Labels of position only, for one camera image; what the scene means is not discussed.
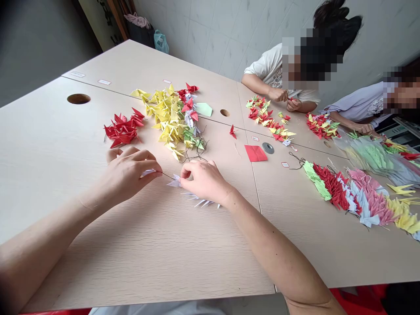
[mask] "round hole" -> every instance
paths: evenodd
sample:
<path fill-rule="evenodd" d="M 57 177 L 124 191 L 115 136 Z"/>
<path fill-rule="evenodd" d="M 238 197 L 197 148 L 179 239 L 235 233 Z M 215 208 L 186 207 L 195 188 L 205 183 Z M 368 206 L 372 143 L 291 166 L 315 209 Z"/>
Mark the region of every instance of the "round hole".
<path fill-rule="evenodd" d="M 91 100 L 89 95 L 86 94 L 72 94 L 67 98 L 67 101 L 72 104 L 80 105 L 86 104 Z"/>
<path fill-rule="evenodd" d="M 231 114 L 226 109 L 221 109 L 220 114 L 222 114 L 225 117 L 229 117 Z"/>

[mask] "blue plastic bag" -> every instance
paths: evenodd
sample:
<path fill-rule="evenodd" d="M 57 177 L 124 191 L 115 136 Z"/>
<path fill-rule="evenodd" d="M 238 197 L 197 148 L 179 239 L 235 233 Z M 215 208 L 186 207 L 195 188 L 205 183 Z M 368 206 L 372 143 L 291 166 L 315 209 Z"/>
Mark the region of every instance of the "blue plastic bag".
<path fill-rule="evenodd" d="M 159 30 L 154 31 L 154 47 L 156 50 L 169 54 L 169 46 L 166 42 L 166 36 Z"/>

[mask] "white tiled wall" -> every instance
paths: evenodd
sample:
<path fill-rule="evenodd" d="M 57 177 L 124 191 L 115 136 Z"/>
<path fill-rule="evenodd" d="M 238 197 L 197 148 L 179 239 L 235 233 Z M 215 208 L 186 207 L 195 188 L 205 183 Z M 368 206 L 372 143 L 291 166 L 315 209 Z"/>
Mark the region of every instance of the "white tiled wall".
<path fill-rule="evenodd" d="M 244 69 L 285 36 L 313 27 L 324 0 L 135 0 L 137 11 L 166 36 L 170 54 L 240 81 Z M 347 0 L 363 26 L 331 82 L 319 87 L 328 105 L 380 80 L 420 53 L 420 0 Z"/>

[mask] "person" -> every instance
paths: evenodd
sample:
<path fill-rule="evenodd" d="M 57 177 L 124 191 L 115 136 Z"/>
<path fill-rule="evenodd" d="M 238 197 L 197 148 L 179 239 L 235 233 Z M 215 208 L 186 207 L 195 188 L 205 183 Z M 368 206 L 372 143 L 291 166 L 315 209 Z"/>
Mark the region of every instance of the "person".
<path fill-rule="evenodd" d="M 331 120 L 361 134 L 380 137 L 375 131 L 379 124 L 398 114 L 418 123 L 414 109 L 420 103 L 420 67 L 405 66 L 384 81 L 356 90 L 332 105 L 321 114 L 330 114 Z"/>
<path fill-rule="evenodd" d="M 147 150 L 135 147 L 125 151 L 111 149 L 107 153 L 107 161 L 104 175 L 85 193 L 0 246 L 0 275 L 3 275 L 0 278 L 0 292 L 3 293 L 0 303 L 8 301 L 7 305 L 0 305 L 0 313 L 1 307 L 4 310 L 7 306 L 4 314 L 17 314 L 83 229 L 162 175 L 161 166 Z M 148 169 L 155 172 L 140 177 Z M 183 188 L 202 199 L 219 203 L 229 211 L 257 260 L 283 293 L 290 314 L 345 314 L 306 257 L 225 181 L 213 161 L 185 163 L 180 176 Z M 194 304 L 197 312 L 186 306 L 189 302 L 179 303 L 179 309 L 160 314 L 224 314 L 222 311 L 208 312 L 208 308 L 198 308 L 196 301 L 190 303 Z M 155 314 L 140 312 L 147 310 L 147 306 L 97 308 L 92 311 L 96 314 Z"/>
<path fill-rule="evenodd" d="M 375 128 L 391 115 L 384 114 L 384 89 L 384 82 L 363 87 L 326 106 L 321 114 L 329 113 L 342 126 L 379 137 Z"/>
<path fill-rule="evenodd" d="M 320 102 L 317 89 L 299 88 L 307 88 L 309 83 L 314 87 L 318 81 L 324 81 L 335 65 L 343 62 L 344 52 L 352 45 L 361 27 L 361 16 L 346 18 L 350 10 L 342 7 L 344 2 L 325 1 L 314 14 L 312 37 L 301 39 L 300 53 L 289 56 L 283 54 L 282 43 L 274 46 L 245 69 L 242 83 L 273 101 L 287 102 L 290 112 L 315 110 Z M 298 89 L 285 89 L 284 79 L 295 83 L 291 88 Z"/>

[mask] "label sticker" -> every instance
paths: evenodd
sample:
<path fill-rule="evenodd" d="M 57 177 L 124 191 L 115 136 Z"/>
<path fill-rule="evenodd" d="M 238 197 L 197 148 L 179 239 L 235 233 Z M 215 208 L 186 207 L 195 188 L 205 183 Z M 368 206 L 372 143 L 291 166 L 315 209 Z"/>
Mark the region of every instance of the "label sticker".
<path fill-rule="evenodd" d="M 70 72 L 70 74 L 74 75 L 75 77 L 84 77 L 85 76 L 85 74 L 77 72 L 77 71 Z"/>
<path fill-rule="evenodd" d="M 105 84 L 105 85 L 110 85 L 110 84 L 111 84 L 111 82 L 109 82 L 109 81 L 107 81 L 107 80 L 103 80 L 103 79 L 100 79 L 100 80 L 98 81 L 98 83 L 102 83 L 102 84 Z"/>

